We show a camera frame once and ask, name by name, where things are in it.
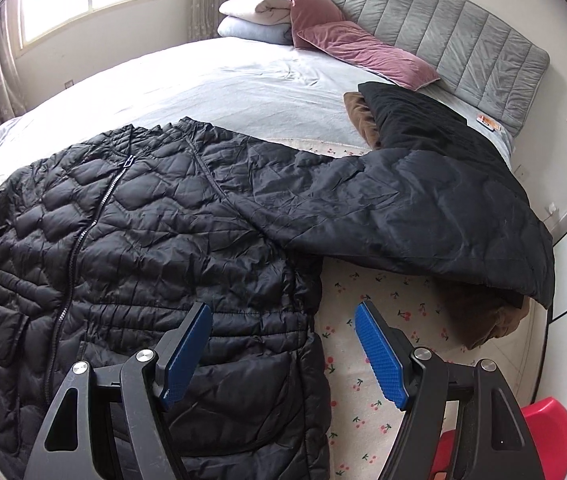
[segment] velvet pillow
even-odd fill
[[[415,91],[439,79],[423,59],[385,44],[353,22],[325,23],[298,34],[332,57],[387,77],[403,88]]]
[[[314,25],[343,22],[345,17],[332,0],[292,0],[290,20],[292,22],[292,43],[294,43],[294,46],[296,48],[314,49],[311,43],[298,36],[298,31]]]

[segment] quilted jacket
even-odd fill
[[[438,185],[451,173],[469,209]],[[212,336],[166,415],[192,478],[327,479],[321,256],[547,302],[544,236],[506,187],[425,150],[332,159],[190,119],[73,145],[0,188],[0,468],[22,478],[74,362],[121,363],[198,300]]]

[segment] gray headboard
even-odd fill
[[[436,67],[445,90],[516,135],[550,63],[545,50],[468,0],[332,0],[346,18]]]

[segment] white blanket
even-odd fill
[[[0,184],[16,169],[101,132],[151,128],[189,116],[261,139],[307,139],[365,148],[343,94],[388,82],[322,52],[238,38],[176,46],[105,70],[0,126]],[[431,95],[468,119],[509,164],[508,139],[477,110],[435,86]]]
[[[228,0],[219,12],[259,25],[290,23],[290,0]]]

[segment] bed sheet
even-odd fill
[[[343,94],[387,80],[322,52],[238,38],[189,43],[133,59],[87,78],[0,126],[0,184],[16,169],[126,124],[151,128],[189,116],[262,139],[365,143],[348,120]],[[478,110],[439,88],[443,101],[497,147],[511,143],[476,121]]]
[[[379,478],[404,415],[383,396],[356,335],[355,307],[363,300],[371,300],[388,325],[401,329],[414,346],[431,348],[445,361],[474,366],[492,359],[517,391],[518,371],[492,341],[472,350],[462,345],[430,279],[327,258],[321,281],[324,293],[315,330],[321,335],[331,392],[331,480]],[[455,428],[456,417],[457,402],[448,402],[443,431]]]

